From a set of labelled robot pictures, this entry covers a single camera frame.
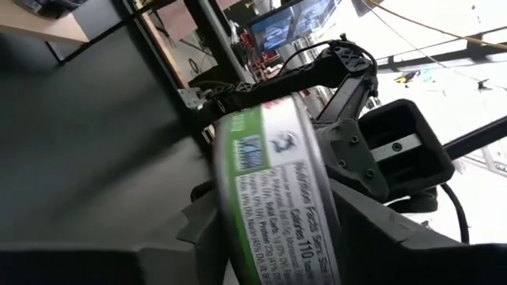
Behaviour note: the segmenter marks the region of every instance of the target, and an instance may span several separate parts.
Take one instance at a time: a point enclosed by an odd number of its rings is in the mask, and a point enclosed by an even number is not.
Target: wire
[[[285,60],[284,64],[282,65],[282,67],[280,68],[280,70],[278,71],[278,74],[276,76],[278,76],[278,75],[280,75],[282,73],[282,71],[287,66],[287,63],[290,62],[291,59],[294,59],[294,57],[296,55],[300,54],[301,52],[305,52],[305,51],[311,50],[312,48],[316,48],[316,47],[322,46],[323,44],[330,44],[331,42],[332,42],[331,40],[325,40],[325,41],[322,41],[320,43],[316,43],[316,44],[312,44],[312,45],[307,46],[307,47],[303,47],[300,50],[296,51],[291,56],[289,56],[287,60]]]
[[[467,40],[467,41],[469,41],[471,43],[474,43],[474,44],[481,44],[481,45],[485,44],[485,45],[493,47],[493,48],[500,48],[500,49],[503,49],[503,50],[507,50],[507,45],[504,45],[504,44],[492,44],[492,43],[488,43],[488,42],[486,42],[484,40],[478,40],[478,39],[471,38],[469,36],[458,36],[458,35],[453,34],[451,32],[445,32],[445,31],[443,31],[443,30],[441,30],[439,28],[434,28],[432,26],[428,26],[428,25],[422,24],[421,22],[414,21],[414,20],[411,20],[411,19],[409,19],[407,17],[404,17],[404,16],[402,16],[402,15],[400,15],[398,13],[395,13],[395,12],[387,9],[387,8],[384,8],[383,6],[381,6],[380,4],[377,4],[377,3],[373,2],[372,0],[365,0],[365,1],[367,1],[370,4],[372,4],[375,7],[379,7],[379,9],[382,9],[382,10],[388,12],[391,15],[395,15],[396,17],[402,18],[403,20],[409,21],[410,23],[413,23],[413,24],[416,24],[416,25],[420,25],[421,27],[425,27],[425,28],[431,29],[433,31],[441,32],[441,33],[443,33],[445,35],[448,35],[448,36],[454,36],[455,38],[458,38],[458,39],[461,39],[461,40]]]
[[[190,73],[192,74],[193,77],[197,77],[197,75],[199,74],[202,74],[203,73],[203,65],[204,65],[204,60],[208,57],[209,55],[208,54],[205,54],[202,58],[202,60],[200,61],[199,63],[199,66],[197,67],[197,71],[194,69],[195,66],[193,66],[192,63],[190,63],[190,60],[193,61],[193,59],[189,59],[189,64],[190,64],[190,67],[192,68],[192,70],[190,71]]]
[[[470,244],[470,234],[468,233],[468,222],[467,217],[465,216],[465,210],[461,203],[458,200],[456,194],[452,191],[451,187],[447,183],[443,183],[441,185],[442,189],[451,199],[451,202],[454,204],[456,208],[456,214],[458,215],[458,223],[459,223],[459,233],[461,235],[461,242],[465,244]]]
[[[395,28],[393,28],[391,25],[389,25],[387,22],[385,22],[384,19],[382,19],[381,16],[379,16],[365,1],[369,1],[369,0],[361,0],[367,7],[368,9],[370,9],[370,11],[384,24],[386,25],[386,27],[388,27],[393,33],[395,33],[397,36],[399,36],[400,39],[404,40],[407,44],[409,44],[414,50],[416,51],[419,51],[423,56],[425,56],[426,58],[428,58],[429,60],[431,60],[432,62],[434,62],[435,64],[445,68],[445,69],[448,69],[460,76],[463,76],[465,78],[468,78],[468,79],[471,79],[471,80],[474,80],[476,82],[482,82],[482,80],[480,79],[477,79],[477,78],[473,78],[471,77],[470,75],[466,75],[466,74],[463,74],[449,66],[446,66],[444,65],[443,63],[439,62],[438,60],[436,60],[435,58],[433,58],[431,55],[428,55],[427,53],[425,53],[424,51],[422,51],[419,47],[416,47],[415,44],[412,44],[412,42],[410,42],[407,38],[405,38],[402,34],[400,34],[398,31],[396,31]],[[487,83],[488,85],[490,86],[493,86],[493,87],[497,87],[497,88],[501,88],[501,89],[504,89],[507,91],[507,88],[503,87],[503,86],[499,86],[499,85],[495,85],[495,84],[491,84],[491,83]]]

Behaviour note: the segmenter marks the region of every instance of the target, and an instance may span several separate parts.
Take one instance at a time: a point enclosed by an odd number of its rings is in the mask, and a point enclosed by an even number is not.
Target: metal pole
[[[507,116],[462,135],[444,145],[451,160],[461,158],[474,150],[503,139],[507,136]]]
[[[221,10],[216,11],[216,0],[184,0],[184,3],[215,57],[221,73],[228,78],[225,81],[253,83],[254,79],[240,65],[231,48],[231,40],[224,28],[224,25],[229,27],[229,23]]]

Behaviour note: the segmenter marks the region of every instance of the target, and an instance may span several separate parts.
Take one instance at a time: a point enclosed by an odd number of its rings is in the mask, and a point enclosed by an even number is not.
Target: black plastic part
[[[331,97],[317,120],[337,122],[344,118],[358,119],[360,111],[371,96],[372,83],[361,78],[347,78]]]
[[[183,210],[189,224],[177,239],[194,244],[200,284],[222,285],[228,260],[227,239],[217,207],[217,191],[208,192]]]
[[[194,203],[200,197],[208,194],[208,192],[215,189],[215,186],[216,186],[216,184],[215,184],[214,180],[209,180],[209,181],[204,182],[203,184],[197,185],[190,192],[190,202]]]
[[[315,135],[330,178],[377,201],[387,198],[387,182],[355,120],[321,127]]]
[[[352,96],[347,95],[346,102],[340,107],[343,111],[340,112],[340,117],[356,118],[360,111],[358,108],[362,108],[365,97],[369,96],[368,90],[375,93],[375,70],[370,60],[363,57],[355,44],[340,41],[322,51],[313,63],[287,70],[275,78],[257,84],[238,83],[214,89],[209,96],[212,100],[204,103],[196,116],[204,126],[208,126],[231,112],[251,108],[317,85],[340,88],[344,82],[353,78],[361,87],[353,89]]]
[[[341,284],[505,284],[505,245],[464,245],[330,180]]]
[[[444,145],[448,156],[455,160],[474,150],[487,146],[507,136],[507,116],[480,127]]]
[[[370,150],[415,134],[421,146],[379,161],[390,194],[388,200],[409,196],[449,180],[454,173],[451,159],[417,106],[397,100],[359,119],[359,128]]]

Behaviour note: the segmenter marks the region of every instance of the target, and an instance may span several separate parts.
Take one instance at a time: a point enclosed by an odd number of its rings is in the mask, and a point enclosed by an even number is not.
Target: gray panel
[[[76,17],[91,36],[117,13]],[[0,241],[142,241],[209,179],[138,46],[124,28],[55,68],[43,42],[0,35]]]

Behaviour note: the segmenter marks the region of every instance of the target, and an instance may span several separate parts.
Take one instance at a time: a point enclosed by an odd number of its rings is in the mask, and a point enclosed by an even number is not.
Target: yellow cable
[[[373,0],[366,0],[368,3],[372,4],[373,6],[375,7],[379,7],[380,9],[388,12],[389,14],[392,14],[392,15],[395,15],[396,17],[399,17],[399,18],[402,18],[403,20],[405,21],[409,21],[410,23],[414,23],[416,25],[420,25],[421,27],[425,27],[427,29],[431,29],[433,31],[437,31],[437,32],[441,32],[445,35],[448,35],[448,36],[454,36],[455,38],[458,38],[458,39],[461,39],[461,40],[467,40],[471,43],[474,43],[474,44],[485,44],[487,46],[490,46],[490,47],[494,47],[494,48],[500,48],[500,49],[503,49],[503,50],[507,50],[507,45],[504,45],[504,44],[492,44],[492,43],[488,43],[488,42],[485,42],[484,40],[477,40],[477,39],[474,39],[474,38],[471,38],[469,36],[458,36],[456,34],[453,34],[451,32],[445,32],[445,31],[442,31],[441,29],[439,28],[434,28],[434,27],[431,27],[431,26],[428,26],[428,25],[425,25],[425,24],[422,24],[418,21],[414,21],[414,20],[411,20],[407,17],[404,17],[398,13],[395,13],[387,8],[384,8],[382,7],[380,4],[377,4],[375,2],[373,2]]]

